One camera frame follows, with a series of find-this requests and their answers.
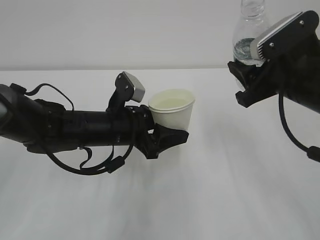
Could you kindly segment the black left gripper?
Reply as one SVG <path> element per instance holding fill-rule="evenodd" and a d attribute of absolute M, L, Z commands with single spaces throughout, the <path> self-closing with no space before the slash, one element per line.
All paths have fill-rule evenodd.
<path fill-rule="evenodd" d="M 127 105 L 125 108 L 133 117 L 133 145 L 146 159 L 157 159 L 163 151 L 187 142 L 189 133 L 186 130 L 155 124 L 151 111 L 146 105 Z"/>

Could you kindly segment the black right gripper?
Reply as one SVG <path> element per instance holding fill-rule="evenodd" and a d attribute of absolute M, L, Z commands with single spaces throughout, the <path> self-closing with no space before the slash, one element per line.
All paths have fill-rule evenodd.
<path fill-rule="evenodd" d="M 237 59 L 227 67 L 243 89 L 235 97 L 245 108 L 281 93 L 304 107 L 320 107 L 319 45 L 296 47 L 260 67 Z"/>

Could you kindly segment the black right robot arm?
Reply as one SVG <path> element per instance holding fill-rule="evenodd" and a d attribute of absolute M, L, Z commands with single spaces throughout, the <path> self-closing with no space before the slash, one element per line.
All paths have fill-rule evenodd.
<path fill-rule="evenodd" d="M 244 88 L 235 98 L 245 108 L 283 94 L 312 111 L 320 111 L 320 41 L 316 36 L 266 60 L 260 67 L 239 61 L 230 61 L 227 66 Z"/>

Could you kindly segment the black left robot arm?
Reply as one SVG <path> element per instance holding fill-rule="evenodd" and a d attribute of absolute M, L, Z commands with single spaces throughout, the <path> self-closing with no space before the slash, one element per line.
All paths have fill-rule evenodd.
<path fill-rule="evenodd" d="M 2 84 L 0 94 L 54 154 L 83 147 L 133 146 L 147 159 L 187 142 L 185 130 L 155 123 L 145 105 L 121 105 L 117 111 L 67 110 L 59 103 L 30 99 Z"/>

